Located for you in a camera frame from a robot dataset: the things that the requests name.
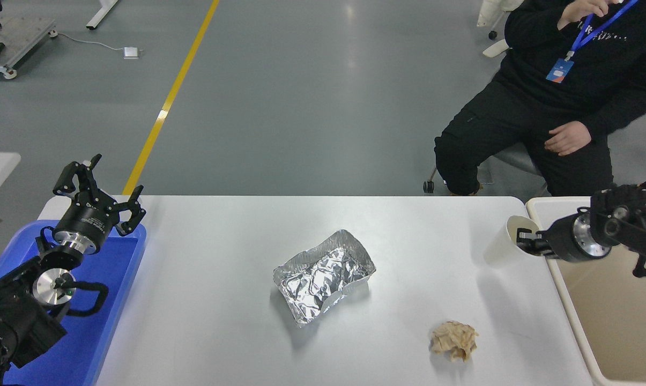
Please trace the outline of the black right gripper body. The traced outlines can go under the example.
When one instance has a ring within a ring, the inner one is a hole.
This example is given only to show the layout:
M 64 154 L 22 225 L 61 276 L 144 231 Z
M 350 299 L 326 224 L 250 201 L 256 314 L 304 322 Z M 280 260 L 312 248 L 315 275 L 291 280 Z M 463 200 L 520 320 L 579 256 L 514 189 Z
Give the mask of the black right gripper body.
M 539 232 L 543 242 L 541 253 L 544 257 L 561 259 L 566 262 L 587 261 L 587 254 L 578 246 L 574 224 L 578 214 L 556 220 L 548 229 Z

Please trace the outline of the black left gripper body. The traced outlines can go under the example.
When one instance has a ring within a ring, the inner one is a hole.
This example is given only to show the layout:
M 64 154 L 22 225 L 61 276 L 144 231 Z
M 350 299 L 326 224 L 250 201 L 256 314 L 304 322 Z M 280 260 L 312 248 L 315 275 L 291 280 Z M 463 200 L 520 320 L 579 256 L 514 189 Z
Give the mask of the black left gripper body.
M 73 196 L 70 207 L 55 227 L 55 241 L 60 245 L 75 243 L 76 249 L 100 249 L 110 230 L 120 221 L 112 212 L 114 198 L 87 198 Z

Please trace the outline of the person's left hand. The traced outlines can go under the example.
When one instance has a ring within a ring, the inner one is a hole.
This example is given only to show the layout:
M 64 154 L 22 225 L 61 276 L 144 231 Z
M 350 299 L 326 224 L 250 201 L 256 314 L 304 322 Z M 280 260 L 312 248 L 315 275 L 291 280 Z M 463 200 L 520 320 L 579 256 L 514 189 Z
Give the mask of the person's left hand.
M 548 134 L 551 137 L 544 142 L 544 149 L 560 157 L 577 152 L 592 141 L 588 128 L 580 121 L 559 125 Z

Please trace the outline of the person's right hand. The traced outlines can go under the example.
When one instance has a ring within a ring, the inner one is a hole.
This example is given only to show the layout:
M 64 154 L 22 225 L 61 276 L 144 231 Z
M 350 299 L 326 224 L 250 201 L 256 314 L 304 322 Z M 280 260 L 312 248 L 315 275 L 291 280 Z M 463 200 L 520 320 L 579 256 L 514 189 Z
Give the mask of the person's right hand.
M 556 29 L 562 30 L 567 25 L 579 22 L 585 17 L 595 15 L 597 17 L 604 17 L 609 12 L 609 6 L 622 1 L 602 1 L 602 0 L 588 0 L 588 1 L 573 1 L 563 8 L 561 17 L 556 22 Z

